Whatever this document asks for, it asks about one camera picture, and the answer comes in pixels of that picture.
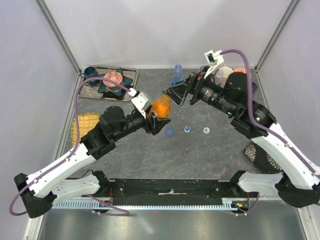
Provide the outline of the orange drink bottle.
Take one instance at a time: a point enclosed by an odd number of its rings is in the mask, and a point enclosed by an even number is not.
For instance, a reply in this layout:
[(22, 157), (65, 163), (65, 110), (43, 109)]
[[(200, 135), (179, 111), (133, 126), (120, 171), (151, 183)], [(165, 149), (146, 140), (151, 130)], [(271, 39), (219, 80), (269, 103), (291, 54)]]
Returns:
[(158, 99), (153, 103), (151, 111), (156, 113), (159, 119), (167, 118), (171, 112), (171, 101)]

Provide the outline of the blue bottle cap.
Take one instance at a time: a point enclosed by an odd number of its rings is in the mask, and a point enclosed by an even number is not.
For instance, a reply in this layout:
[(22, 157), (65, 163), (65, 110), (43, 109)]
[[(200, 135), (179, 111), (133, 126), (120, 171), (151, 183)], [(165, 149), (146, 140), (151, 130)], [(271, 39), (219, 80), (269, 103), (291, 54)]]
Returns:
[(174, 135), (174, 130), (169, 128), (169, 129), (166, 130), (166, 133), (167, 133), (168, 136), (173, 136)]

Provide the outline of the blue water bottle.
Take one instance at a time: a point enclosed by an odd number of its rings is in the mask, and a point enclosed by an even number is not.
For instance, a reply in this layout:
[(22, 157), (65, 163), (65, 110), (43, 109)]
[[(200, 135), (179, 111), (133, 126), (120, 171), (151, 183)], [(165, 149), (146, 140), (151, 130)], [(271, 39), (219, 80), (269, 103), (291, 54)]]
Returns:
[(177, 83), (183, 81), (184, 80), (184, 76), (185, 76), (185, 74), (183, 72), (182, 65), (177, 63), (175, 65), (174, 70), (173, 70), (171, 85), (174, 86)]

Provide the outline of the Pocari Sweat bottle cap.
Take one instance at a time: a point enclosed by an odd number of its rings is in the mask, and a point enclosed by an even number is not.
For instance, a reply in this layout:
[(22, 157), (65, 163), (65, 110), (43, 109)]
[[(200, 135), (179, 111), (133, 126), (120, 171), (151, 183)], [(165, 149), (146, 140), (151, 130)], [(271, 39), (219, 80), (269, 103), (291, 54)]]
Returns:
[(185, 133), (189, 133), (191, 131), (191, 128), (189, 127), (189, 126), (186, 126), (185, 128), (184, 128), (184, 132)]

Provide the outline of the green white bottle cap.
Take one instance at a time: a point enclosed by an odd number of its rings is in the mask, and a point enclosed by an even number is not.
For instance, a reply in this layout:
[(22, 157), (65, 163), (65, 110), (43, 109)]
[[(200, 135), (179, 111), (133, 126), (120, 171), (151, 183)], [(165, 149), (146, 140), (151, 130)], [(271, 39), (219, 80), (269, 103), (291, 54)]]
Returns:
[(204, 128), (203, 128), (203, 133), (204, 133), (204, 134), (209, 134), (210, 131), (211, 131), (211, 130), (210, 130), (209, 127), (204, 127)]

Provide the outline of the clear Pocari Sweat bottle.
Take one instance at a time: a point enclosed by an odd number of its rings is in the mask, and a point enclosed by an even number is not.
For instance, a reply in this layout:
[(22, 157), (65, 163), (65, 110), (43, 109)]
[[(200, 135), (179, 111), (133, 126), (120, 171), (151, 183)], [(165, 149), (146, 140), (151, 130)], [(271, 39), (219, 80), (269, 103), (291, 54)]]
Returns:
[(215, 84), (223, 88), (228, 80), (229, 75), (233, 72), (233, 69), (230, 67), (221, 67), (214, 76)]

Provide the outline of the orange bottle cap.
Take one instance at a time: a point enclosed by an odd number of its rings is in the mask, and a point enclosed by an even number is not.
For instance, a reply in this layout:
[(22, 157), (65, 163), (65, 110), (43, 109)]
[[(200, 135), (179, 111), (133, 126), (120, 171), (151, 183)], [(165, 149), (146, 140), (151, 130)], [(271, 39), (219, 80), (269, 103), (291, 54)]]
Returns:
[(159, 100), (165, 106), (169, 106), (172, 103), (172, 100), (165, 94), (162, 94)]

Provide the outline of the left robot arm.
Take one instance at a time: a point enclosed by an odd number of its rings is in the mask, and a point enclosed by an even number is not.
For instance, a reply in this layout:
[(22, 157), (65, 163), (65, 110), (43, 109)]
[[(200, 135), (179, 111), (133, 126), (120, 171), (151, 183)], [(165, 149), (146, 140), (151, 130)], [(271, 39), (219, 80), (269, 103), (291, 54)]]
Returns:
[(24, 204), (25, 214), (33, 219), (65, 200), (87, 195), (106, 196), (114, 182), (101, 170), (77, 179), (71, 179), (70, 175), (101, 159), (116, 148), (118, 140), (139, 129), (158, 134), (171, 120), (159, 118), (151, 110), (149, 106), (144, 114), (134, 109), (125, 115), (119, 106), (108, 107), (95, 127), (63, 156), (33, 174), (16, 175), (17, 196)]

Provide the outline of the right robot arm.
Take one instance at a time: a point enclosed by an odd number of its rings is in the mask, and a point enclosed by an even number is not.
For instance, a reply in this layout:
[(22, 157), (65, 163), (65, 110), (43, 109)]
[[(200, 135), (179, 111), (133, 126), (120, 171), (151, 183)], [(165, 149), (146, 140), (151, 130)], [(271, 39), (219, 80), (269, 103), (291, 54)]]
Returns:
[(204, 73), (199, 72), (162, 89), (162, 93), (177, 106), (182, 106), (186, 96), (191, 95), (190, 105), (203, 101), (227, 114), (234, 129), (263, 149), (282, 169), (282, 172), (273, 174), (238, 171), (233, 176), (235, 181), (229, 184), (233, 196), (255, 192), (279, 196), (296, 208), (318, 205), (319, 166), (296, 149), (275, 116), (253, 100), (256, 88), (250, 76), (242, 72), (231, 73), (223, 87), (207, 80)]

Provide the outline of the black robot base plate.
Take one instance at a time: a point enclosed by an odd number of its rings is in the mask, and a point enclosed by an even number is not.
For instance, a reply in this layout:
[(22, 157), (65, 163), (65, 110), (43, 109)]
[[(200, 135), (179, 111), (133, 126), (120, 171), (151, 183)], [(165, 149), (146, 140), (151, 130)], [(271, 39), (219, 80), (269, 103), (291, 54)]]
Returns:
[(235, 178), (215, 179), (137, 179), (114, 178), (93, 194), (111, 198), (116, 205), (219, 204), (223, 199), (254, 199), (257, 192), (246, 193)]

